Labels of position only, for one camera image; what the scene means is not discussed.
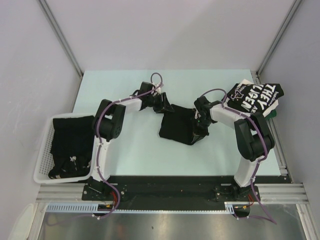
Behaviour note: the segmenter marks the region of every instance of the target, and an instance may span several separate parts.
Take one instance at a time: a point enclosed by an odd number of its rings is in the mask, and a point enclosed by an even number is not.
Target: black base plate
[[[258,187],[254,186],[254,190],[260,199]],[[251,188],[243,193],[237,194],[237,196],[234,194],[233,187],[231,185],[216,185],[214,186],[213,191],[215,192],[215,200],[217,202],[249,202],[249,194],[253,199],[255,199]]]
[[[83,201],[113,201],[114,198],[110,194],[100,193],[92,188],[89,187],[89,185],[84,185],[83,192],[82,192],[82,198]]]
[[[216,202],[210,184],[118,184],[121,210],[217,211],[225,210]]]

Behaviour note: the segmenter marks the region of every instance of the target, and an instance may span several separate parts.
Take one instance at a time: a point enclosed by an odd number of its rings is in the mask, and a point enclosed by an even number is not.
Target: plastic basket
[[[36,183],[39,184],[59,184],[59,183],[72,183],[77,181],[82,181],[88,179],[93,170],[94,170],[94,161],[91,161],[90,172],[86,176],[78,176],[78,177],[69,177],[69,178],[60,178],[60,179],[51,179],[48,177],[48,173],[54,167],[54,159],[51,151],[52,140],[54,138],[55,129],[53,124],[53,119],[67,119],[67,118],[81,118],[86,116],[94,116],[92,113],[64,113],[51,117],[48,119],[45,129],[44,135],[39,151],[39,155],[36,161],[35,170],[33,174],[33,179]]]

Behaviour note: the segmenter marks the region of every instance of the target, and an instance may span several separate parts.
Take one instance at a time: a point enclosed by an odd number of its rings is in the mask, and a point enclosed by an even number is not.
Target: white wall
[[[293,3],[47,1],[82,70],[256,70]]]
[[[295,182],[303,182],[320,224],[320,1],[306,0],[267,65],[264,83],[284,97],[275,123]]]
[[[80,83],[35,0],[1,0],[0,239],[34,203],[35,160],[49,116],[69,112]]]

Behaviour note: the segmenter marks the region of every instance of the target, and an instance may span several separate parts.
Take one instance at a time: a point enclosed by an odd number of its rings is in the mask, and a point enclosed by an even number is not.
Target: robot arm
[[[92,128],[95,132],[94,145],[96,147],[94,148],[95,152],[92,155],[92,161],[94,161],[93,172],[91,173],[91,178],[88,182],[90,188],[100,193],[104,191],[105,184],[100,184],[100,174],[106,180],[110,177],[109,166],[111,159],[108,155],[108,149],[114,140],[120,135],[126,114],[138,112],[147,107],[152,107],[156,113],[174,112],[174,109],[167,99],[166,93],[161,92],[160,87],[155,87],[156,86],[153,83],[142,82],[140,89],[136,90],[133,95],[131,95],[131,99],[123,102],[121,101],[120,103],[113,103],[106,99],[101,101],[92,123]],[[99,124],[99,134],[101,138],[99,139],[96,133],[98,121],[108,106],[109,108],[105,112],[104,117],[101,119]]]
[[[235,130],[241,160],[234,180],[240,188],[249,186],[258,161],[264,157],[263,145],[258,134],[253,133],[251,123],[244,116],[223,108],[221,102],[209,102],[205,96],[199,97],[194,105],[197,109],[195,116],[197,128],[207,128],[211,123],[221,122]],[[269,152],[275,146],[275,141],[264,116],[259,112],[242,114],[250,117],[257,125]]]

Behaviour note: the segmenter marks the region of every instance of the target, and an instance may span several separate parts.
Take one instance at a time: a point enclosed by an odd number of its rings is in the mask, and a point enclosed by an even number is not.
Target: light blue table
[[[163,77],[162,91],[171,104],[193,108],[194,101],[213,88],[230,90],[243,79],[252,80],[248,69],[240,70],[117,70],[86,71],[75,102],[74,113],[96,113],[102,99],[118,100],[149,82],[150,75]],[[221,100],[221,92],[207,95]],[[209,127],[210,135],[193,146],[160,138],[163,115],[151,108],[128,114],[120,136],[110,149],[112,175],[130,176],[221,176],[234,175],[240,162],[233,129],[222,123]],[[274,151],[261,164],[258,175],[279,176]]]

